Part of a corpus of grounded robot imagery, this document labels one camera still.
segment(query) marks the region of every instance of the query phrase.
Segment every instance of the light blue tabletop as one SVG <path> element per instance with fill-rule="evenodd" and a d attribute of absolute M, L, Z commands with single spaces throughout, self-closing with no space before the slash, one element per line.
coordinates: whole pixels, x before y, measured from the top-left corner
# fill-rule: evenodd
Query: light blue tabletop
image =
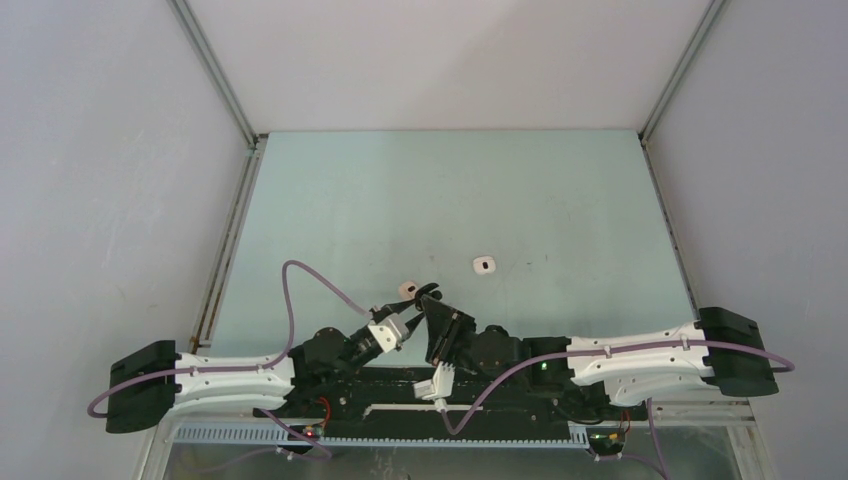
<path fill-rule="evenodd" d="M 491 255 L 496 272 L 472 260 Z M 280 267 L 301 260 L 363 307 L 438 282 L 443 301 L 512 335 L 617 336 L 692 319 L 632 131 L 274 133 L 250 200 L 212 353 L 279 351 Z M 295 345 L 365 324 L 290 270 Z M 423 365 L 422 324 L 375 365 Z"/>

